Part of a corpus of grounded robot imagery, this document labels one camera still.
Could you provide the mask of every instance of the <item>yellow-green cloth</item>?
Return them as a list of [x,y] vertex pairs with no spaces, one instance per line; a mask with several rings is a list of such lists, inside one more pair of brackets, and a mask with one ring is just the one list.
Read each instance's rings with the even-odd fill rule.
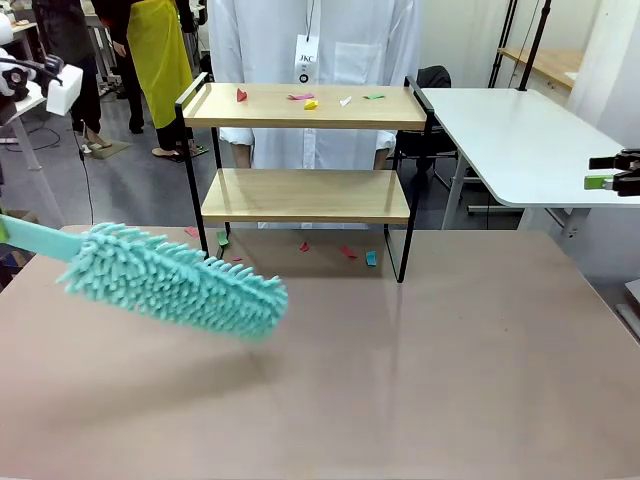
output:
[[127,40],[153,125],[166,127],[176,118],[175,101],[193,80],[174,0],[133,3]]

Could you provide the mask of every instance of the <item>black chair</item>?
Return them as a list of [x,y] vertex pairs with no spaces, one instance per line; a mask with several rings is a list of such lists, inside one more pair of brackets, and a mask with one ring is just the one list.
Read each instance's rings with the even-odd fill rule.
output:
[[[420,88],[451,88],[451,75],[446,68],[441,65],[421,68],[418,71],[418,78],[416,83]],[[422,132],[399,132],[397,136],[397,145],[400,148],[400,161],[402,159],[419,159],[424,144],[422,143]],[[452,158],[458,159],[458,150],[453,143],[449,135],[445,132],[444,128],[436,122],[431,136],[429,137],[429,144],[427,146],[427,170],[434,166],[435,161],[439,158]],[[433,170],[435,178],[440,182],[447,190],[451,190],[451,185],[445,182],[435,167]]]

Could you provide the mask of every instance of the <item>hand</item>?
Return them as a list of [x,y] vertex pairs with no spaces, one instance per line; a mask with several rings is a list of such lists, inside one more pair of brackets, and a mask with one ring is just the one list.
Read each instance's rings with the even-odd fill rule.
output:
[[121,57],[127,56],[127,49],[124,48],[124,45],[118,42],[111,42],[111,43],[113,45],[113,49],[116,51],[118,55],[120,55]]

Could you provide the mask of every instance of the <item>white shirt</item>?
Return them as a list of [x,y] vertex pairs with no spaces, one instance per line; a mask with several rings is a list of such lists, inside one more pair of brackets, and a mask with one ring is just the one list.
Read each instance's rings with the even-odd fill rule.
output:
[[[315,1],[318,83],[403,85],[417,74],[419,0]],[[294,83],[305,0],[208,0],[208,11],[217,82]],[[395,146],[387,131],[222,128],[220,137],[254,145],[254,168],[371,170],[375,151]]]

